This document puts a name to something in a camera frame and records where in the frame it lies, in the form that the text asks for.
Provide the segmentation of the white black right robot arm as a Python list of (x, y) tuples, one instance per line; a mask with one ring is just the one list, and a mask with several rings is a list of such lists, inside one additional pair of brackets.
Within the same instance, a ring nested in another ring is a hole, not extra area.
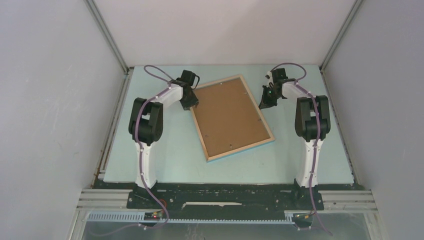
[(314, 188), (318, 184), (317, 168), (321, 146), (331, 130), (329, 99), (325, 95), (314, 95), (289, 78), (284, 68), (273, 68), (265, 77), (260, 109), (278, 105), (278, 99), (295, 103), (294, 129), (302, 139), (301, 167), (295, 178), (301, 188)]

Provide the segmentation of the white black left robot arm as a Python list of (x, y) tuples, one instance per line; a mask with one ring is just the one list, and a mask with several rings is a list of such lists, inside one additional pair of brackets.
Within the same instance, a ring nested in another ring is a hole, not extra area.
[(165, 89), (151, 98), (136, 98), (133, 102), (128, 132), (135, 142), (137, 160), (137, 177), (135, 183), (144, 188), (138, 201), (145, 208), (153, 208), (158, 202), (158, 194), (150, 190), (157, 182), (156, 168), (152, 162), (151, 149), (160, 140), (164, 130), (164, 110), (179, 102), (183, 110), (199, 104), (194, 93), (200, 77), (192, 71), (183, 70), (181, 76), (166, 82)]

